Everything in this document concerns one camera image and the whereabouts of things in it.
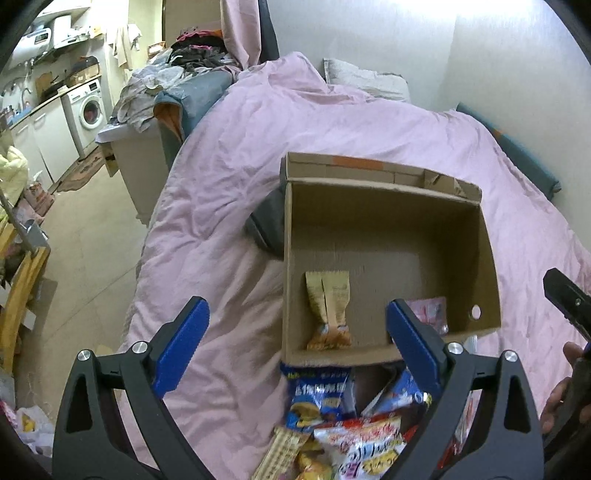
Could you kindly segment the person right hand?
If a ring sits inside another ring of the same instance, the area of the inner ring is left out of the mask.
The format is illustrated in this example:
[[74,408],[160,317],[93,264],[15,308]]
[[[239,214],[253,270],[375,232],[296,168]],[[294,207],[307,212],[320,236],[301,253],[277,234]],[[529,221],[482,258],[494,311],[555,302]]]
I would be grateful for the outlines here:
[[[583,349],[574,342],[566,342],[563,346],[563,354],[572,368],[575,367],[576,362],[582,358],[587,351],[588,348]],[[543,434],[548,434],[552,430],[556,420],[557,409],[563,403],[570,383],[571,376],[565,377],[551,391],[540,416]],[[579,422],[582,425],[585,425],[590,422],[590,417],[591,406],[586,405],[580,411]]]

